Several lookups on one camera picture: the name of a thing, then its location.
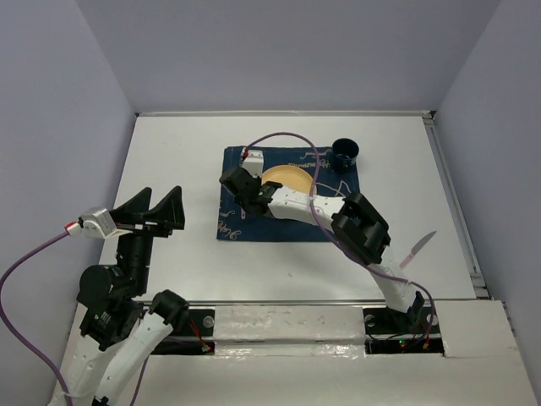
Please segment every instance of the plate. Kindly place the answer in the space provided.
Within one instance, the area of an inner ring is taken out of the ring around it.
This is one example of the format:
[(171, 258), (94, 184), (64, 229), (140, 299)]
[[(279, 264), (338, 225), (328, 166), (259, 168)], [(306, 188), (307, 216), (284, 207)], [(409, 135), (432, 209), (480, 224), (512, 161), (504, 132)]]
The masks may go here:
[[(294, 167), (293, 165), (278, 165), (277, 167), (270, 167), (263, 172), (261, 183), (264, 184), (268, 181), (278, 182), (287, 186), (289, 189), (309, 194), (313, 178), (308, 172), (300, 167)], [(314, 188), (314, 195), (316, 194), (317, 187)]]

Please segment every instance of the dark blue cloth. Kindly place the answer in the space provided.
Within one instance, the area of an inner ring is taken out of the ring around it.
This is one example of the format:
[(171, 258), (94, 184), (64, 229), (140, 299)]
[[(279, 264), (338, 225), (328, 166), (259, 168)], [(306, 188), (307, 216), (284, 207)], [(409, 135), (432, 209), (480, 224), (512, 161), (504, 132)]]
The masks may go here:
[[(312, 177), (315, 172), (315, 156), (311, 148), (274, 148), (257, 147), (263, 151), (265, 165), (263, 171), (277, 165), (300, 167)], [(230, 146), (224, 150), (223, 169), (240, 165), (242, 146)], [(349, 173), (336, 173), (331, 170), (329, 156), (331, 148), (318, 148), (321, 169), (317, 180), (317, 194), (323, 196), (347, 196), (359, 190), (357, 168)], [(323, 233), (310, 224), (293, 220), (276, 220), (257, 217), (244, 213), (233, 201), (233, 196), (225, 188), (221, 188), (220, 213), (218, 217), (217, 238), (226, 241), (260, 241), (260, 242), (319, 242), (326, 241)]]

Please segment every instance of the dark blue mug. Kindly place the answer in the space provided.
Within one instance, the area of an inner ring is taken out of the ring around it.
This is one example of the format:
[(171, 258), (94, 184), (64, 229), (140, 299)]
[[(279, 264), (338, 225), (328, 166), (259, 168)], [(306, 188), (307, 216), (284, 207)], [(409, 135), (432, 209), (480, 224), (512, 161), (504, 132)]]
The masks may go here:
[(339, 173), (346, 173), (355, 167), (357, 161), (358, 145), (349, 138), (340, 138), (332, 143), (331, 168)]

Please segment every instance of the gray wall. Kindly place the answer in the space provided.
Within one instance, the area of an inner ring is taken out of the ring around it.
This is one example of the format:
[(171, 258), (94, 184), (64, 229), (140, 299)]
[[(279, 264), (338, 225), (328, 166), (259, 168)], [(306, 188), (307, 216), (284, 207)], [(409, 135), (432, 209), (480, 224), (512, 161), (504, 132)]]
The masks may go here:
[[(13, 0), (0, 12), (0, 270), (90, 206), (111, 205), (132, 108), (73, 0)], [(64, 240), (16, 271), (3, 304), (60, 363), (80, 273), (100, 246)], [(0, 404), (45, 404), (54, 376), (0, 323)]]
[(499, 0), (77, 0), (135, 110), (436, 109)]
[(489, 291), (541, 400), (541, 2), (504, 0), (436, 115)]

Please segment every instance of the knife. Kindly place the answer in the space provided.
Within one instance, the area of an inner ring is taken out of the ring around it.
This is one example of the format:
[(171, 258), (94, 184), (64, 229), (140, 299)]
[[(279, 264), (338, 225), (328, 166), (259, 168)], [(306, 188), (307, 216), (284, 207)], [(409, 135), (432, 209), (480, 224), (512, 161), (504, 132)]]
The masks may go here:
[(409, 255), (402, 260), (399, 267), (400, 269), (404, 269), (407, 264), (409, 264), (413, 258), (415, 258), (415, 255), (434, 237), (434, 234), (436, 234), (435, 231), (432, 231), (428, 234), (426, 234), (424, 237), (422, 237), (412, 248), (412, 251), (409, 253)]

